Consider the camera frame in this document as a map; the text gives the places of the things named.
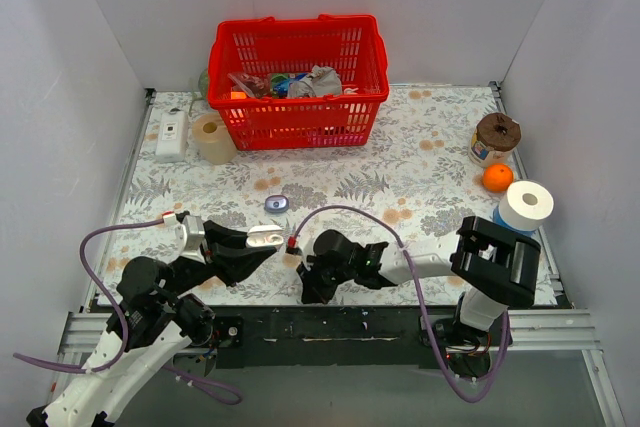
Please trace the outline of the purple earbud charging case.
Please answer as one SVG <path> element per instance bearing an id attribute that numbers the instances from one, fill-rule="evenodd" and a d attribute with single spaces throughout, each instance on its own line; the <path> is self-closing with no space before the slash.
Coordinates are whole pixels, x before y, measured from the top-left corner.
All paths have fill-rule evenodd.
<path id="1" fill-rule="evenodd" d="M 264 209 L 270 213 L 283 213 L 290 207 L 289 199 L 284 195 L 272 195 L 265 199 Z"/>

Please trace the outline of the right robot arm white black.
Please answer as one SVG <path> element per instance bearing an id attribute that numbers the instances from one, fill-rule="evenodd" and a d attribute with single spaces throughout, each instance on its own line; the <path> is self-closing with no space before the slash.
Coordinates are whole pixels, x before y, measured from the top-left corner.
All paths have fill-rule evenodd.
<path id="1" fill-rule="evenodd" d="M 301 302 L 327 304 L 337 288 L 353 282 L 371 290 L 396 287 L 414 277 L 458 277 L 464 292 L 453 317 L 434 322 L 436 337 L 450 345 L 475 344 L 509 308 L 534 304 L 540 244 L 519 232 L 477 216 L 417 247 L 409 266 L 404 250 L 388 242 L 360 244 L 329 229 L 287 251 L 301 257 L 297 273 Z"/>

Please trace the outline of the white earbud charging case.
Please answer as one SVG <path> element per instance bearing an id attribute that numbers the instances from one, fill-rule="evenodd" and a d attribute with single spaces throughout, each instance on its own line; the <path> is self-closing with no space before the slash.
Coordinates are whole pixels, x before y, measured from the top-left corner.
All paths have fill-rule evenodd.
<path id="1" fill-rule="evenodd" d="M 275 247 L 278 249 L 283 243 L 283 229 L 278 225 L 259 225 L 247 231 L 247 247 Z"/>

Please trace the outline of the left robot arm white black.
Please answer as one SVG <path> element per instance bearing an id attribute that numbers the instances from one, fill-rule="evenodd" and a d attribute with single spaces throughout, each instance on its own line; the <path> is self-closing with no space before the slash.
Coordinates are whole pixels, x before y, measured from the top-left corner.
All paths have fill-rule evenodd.
<path id="1" fill-rule="evenodd" d="M 127 263 L 117 292 L 107 296 L 114 312 L 83 365 L 20 358 L 73 377 L 54 401 L 28 414 L 29 425 L 112 426 L 180 351 L 196 347 L 213 355 L 238 342 L 242 321 L 218 318 L 191 291 L 214 277 L 227 286 L 247 279 L 283 245 L 281 227 L 243 232 L 189 212 L 167 212 L 157 222 L 174 229 L 177 257 L 165 263 L 138 256 Z"/>

